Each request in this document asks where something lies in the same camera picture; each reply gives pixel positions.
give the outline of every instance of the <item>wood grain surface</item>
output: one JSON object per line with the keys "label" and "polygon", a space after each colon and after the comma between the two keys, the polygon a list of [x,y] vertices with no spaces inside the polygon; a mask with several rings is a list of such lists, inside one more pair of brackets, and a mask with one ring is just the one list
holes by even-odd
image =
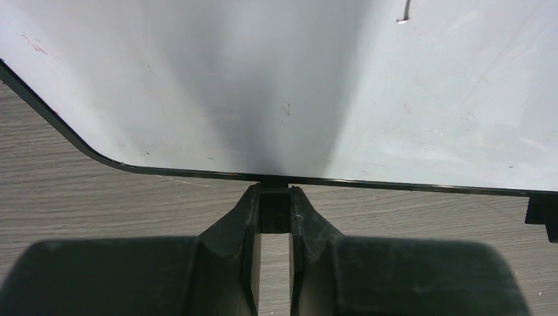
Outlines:
{"label": "wood grain surface", "polygon": [[[0,84],[0,280],[50,238],[199,234],[248,182],[131,174],[86,157]],[[558,315],[558,245],[523,224],[527,199],[304,186],[345,234],[476,240],[508,261],[533,315]],[[288,315],[288,237],[264,235],[260,315]]]}

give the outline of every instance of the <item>white plastic surface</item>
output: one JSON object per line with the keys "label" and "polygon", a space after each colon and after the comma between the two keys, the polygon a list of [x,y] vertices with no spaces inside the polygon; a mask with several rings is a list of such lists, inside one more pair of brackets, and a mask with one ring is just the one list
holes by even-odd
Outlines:
{"label": "white plastic surface", "polygon": [[558,190],[558,1],[0,0],[0,58],[141,167]]}

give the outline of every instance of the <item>white panel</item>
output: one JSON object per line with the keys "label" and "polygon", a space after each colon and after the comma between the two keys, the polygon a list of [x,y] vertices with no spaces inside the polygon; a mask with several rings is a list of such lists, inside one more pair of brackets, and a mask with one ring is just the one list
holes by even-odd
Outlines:
{"label": "white panel", "polygon": [[558,1],[0,0],[0,58],[141,167],[558,190]]}

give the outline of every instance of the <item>black trim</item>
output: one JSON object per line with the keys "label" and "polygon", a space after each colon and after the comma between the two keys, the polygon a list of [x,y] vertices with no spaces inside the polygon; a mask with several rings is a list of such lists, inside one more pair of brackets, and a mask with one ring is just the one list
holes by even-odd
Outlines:
{"label": "black trim", "polygon": [[182,169],[166,169],[153,167],[137,167],[127,165],[96,152],[69,125],[67,125],[21,78],[19,78],[0,59],[0,80],[4,81],[19,97],[31,106],[52,127],[62,134],[72,145],[92,159],[112,168],[139,174],[157,174],[165,176],[188,176],[195,178],[213,178],[225,180],[241,180],[251,182],[287,182],[290,184],[312,184],[319,186],[347,186],[353,188],[371,188],[384,190],[425,191],[458,194],[482,194],[491,196],[533,196],[538,194],[558,195],[556,191],[517,190],[496,188],[475,188],[466,186],[435,186],[429,184],[410,184],[394,182],[373,182],[359,180],[336,180],[325,178],[307,178],[302,176],[273,176],[268,174],[227,173],[214,171],[196,171]]}

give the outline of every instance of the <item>white board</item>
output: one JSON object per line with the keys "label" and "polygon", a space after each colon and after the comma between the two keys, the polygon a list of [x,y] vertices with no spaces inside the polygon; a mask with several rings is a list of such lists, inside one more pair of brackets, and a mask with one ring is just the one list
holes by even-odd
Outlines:
{"label": "white board", "polygon": [[0,58],[127,165],[558,190],[558,1],[0,0]]}

